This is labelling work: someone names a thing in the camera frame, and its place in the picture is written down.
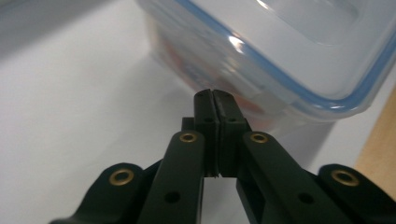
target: clear plastic container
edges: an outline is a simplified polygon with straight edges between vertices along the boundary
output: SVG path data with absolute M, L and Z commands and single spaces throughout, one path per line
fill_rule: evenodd
M 280 135 L 364 111 L 396 58 L 396 1 L 138 0 L 157 55 Z

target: container lid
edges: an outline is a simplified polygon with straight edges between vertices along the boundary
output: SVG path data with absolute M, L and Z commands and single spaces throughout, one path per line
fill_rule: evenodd
M 396 1 L 177 2 L 218 33 L 236 36 L 287 89 L 332 112 L 365 109 L 395 58 Z

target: gold rivet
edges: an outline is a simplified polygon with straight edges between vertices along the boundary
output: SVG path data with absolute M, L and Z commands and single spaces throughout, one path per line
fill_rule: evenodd
M 253 133 L 250 136 L 250 140 L 257 143 L 266 143 L 268 141 L 268 138 L 262 133 Z
M 134 172 L 132 172 L 132 170 L 122 168 L 111 174 L 108 181 L 114 186 L 122 186 L 128 184 L 133 179 Z
M 356 187 L 360 183 L 356 176 L 345 170 L 333 170 L 332 178 L 337 182 L 350 187 Z
M 197 140 L 197 135 L 195 133 L 183 133 L 180 136 L 180 141 L 185 143 L 195 142 Z

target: white table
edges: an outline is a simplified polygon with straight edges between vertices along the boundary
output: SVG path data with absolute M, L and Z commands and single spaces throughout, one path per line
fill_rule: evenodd
M 372 107 L 279 141 L 307 170 L 352 166 L 396 82 Z M 71 216 L 107 167 L 159 160 L 190 91 L 149 55 L 133 0 L 30 0 L 0 8 L 0 223 Z M 248 223 L 233 179 L 205 181 L 203 223 Z

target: wooden surface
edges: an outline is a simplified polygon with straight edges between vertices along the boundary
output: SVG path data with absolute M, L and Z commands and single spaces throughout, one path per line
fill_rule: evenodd
M 396 200 L 396 87 L 358 157 L 355 169 Z

